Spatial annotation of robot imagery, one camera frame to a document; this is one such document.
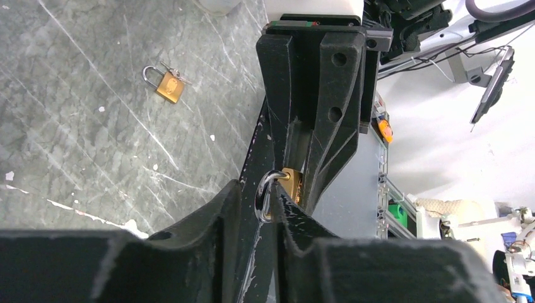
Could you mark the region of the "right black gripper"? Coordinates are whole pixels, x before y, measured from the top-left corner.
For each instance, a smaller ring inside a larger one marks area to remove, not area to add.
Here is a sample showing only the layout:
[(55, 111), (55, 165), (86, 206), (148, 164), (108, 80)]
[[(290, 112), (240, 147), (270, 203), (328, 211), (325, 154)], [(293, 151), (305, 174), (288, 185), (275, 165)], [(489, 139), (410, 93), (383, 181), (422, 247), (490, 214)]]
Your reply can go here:
[(313, 213), (322, 193), (355, 154), (360, 86), (367, 50), (387, 52), (393, 30), (351, 15), (283, 14), (269, 21), (256, 44), (267, 99), (274, 168), (285, 166), (292, 106), (293, 41), (286, 30), (327, 32), (319, 45), (319, 91), (314, 130), (305, 166), (302, 208)]

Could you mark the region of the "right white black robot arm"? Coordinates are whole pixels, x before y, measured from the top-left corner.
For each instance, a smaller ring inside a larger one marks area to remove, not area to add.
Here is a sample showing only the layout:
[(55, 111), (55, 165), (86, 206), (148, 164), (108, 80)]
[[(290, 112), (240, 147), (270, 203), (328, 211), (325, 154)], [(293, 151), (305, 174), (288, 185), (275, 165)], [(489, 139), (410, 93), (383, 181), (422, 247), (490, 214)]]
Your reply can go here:
[(256, 44), (275, 172), (313, 211), (356, 152), (376, 114), (379, 80), (452, 60), (534, 23), (533, 1), (464, 1), (453, 21), (442, 1), (267, 1)]

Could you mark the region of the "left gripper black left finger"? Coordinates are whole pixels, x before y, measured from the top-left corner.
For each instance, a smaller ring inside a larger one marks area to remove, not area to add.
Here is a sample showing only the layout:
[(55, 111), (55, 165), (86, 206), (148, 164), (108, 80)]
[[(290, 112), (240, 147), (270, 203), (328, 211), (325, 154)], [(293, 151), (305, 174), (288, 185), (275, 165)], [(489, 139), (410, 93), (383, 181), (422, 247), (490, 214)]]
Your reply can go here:
[(125, 230), (3, 230), (2, 302), (232, 302), (241, 187), (142, 240)]

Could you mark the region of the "small brass padlock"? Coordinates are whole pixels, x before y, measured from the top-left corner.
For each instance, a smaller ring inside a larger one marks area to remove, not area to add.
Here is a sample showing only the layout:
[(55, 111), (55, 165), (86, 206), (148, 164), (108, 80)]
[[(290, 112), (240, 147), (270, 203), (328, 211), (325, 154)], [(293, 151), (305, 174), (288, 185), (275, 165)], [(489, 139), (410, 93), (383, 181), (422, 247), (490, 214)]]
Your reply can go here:
[[(142, 77), (147, 84), (155, 89), (155, 92), (159, 96), (172, 104), (176, 104), (184, 91), (184, 87), (186, 85), (191, 86), (192, 82), (185, 79), (178, 69), (171, 68), (163, 61), (160, 61), (160, 64), (165, 67), (166, 71), (160, 71), (157, 67), (149, 65), (142, 69)], [(148, 71), (156, 71), (162, 76), (162, 80), (159, 84), (156, 85), (149, 80), (147, 76)]]

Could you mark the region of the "brass padlock with key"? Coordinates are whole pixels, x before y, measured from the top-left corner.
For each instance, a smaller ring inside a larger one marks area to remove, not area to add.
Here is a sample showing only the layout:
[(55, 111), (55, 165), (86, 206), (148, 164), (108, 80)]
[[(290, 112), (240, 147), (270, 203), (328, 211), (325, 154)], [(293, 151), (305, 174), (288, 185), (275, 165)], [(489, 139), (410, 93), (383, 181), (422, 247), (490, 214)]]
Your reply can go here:
[(270, 170), (259, 181), (254, 200), (256, 217), (262, 223), (269, 223), (271, 221), (271, 213), (269, 212), (266, 194), (273, 181), (278, 181), (292, 201), (297, 205), (300, 204), (302, 173), (290, 168)]

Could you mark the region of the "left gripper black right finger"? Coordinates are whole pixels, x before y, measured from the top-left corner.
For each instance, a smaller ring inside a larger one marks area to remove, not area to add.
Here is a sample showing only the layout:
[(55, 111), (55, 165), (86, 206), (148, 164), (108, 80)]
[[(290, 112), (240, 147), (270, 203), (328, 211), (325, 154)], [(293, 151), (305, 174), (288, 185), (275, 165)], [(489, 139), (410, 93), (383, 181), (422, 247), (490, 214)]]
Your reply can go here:
[(278, 302), (503, 302), (479, 256), (457, 241), (344, 239), (270, 188)]

